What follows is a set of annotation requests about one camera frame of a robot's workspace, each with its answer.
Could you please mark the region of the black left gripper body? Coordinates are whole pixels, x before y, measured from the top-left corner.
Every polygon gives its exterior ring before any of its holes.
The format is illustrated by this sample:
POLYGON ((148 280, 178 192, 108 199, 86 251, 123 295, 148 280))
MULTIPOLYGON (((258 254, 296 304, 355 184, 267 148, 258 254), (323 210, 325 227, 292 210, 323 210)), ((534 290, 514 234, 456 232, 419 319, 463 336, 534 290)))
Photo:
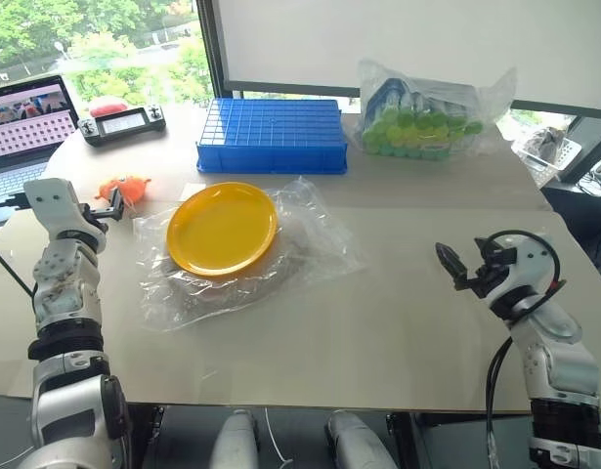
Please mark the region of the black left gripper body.
POLYGON ((91 209, 89 204, 80 203, 79 208, 81 210, 81 215, 83 219, 87 223, 99 229, 103 234, 107 233, 108 225, 105 222, 103 222, 103 219, 114 218, 115 210, 113 207, 103 209, 91 209))

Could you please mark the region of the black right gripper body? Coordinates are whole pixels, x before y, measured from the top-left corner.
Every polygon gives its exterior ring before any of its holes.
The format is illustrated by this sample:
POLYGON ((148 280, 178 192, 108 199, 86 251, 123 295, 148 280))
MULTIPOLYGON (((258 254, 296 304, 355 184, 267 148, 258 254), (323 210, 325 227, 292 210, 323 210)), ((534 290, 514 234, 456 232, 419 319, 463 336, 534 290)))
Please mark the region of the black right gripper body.
POLYGON ((492 247, 480 249, 483 265, 476 270, 476 276, 460 276, 454 282, 457 291, 472 290, 478 298, 486 298, 490 292, 503 283, 509 274, 509 267, 516 263, 517 248, 492 247))

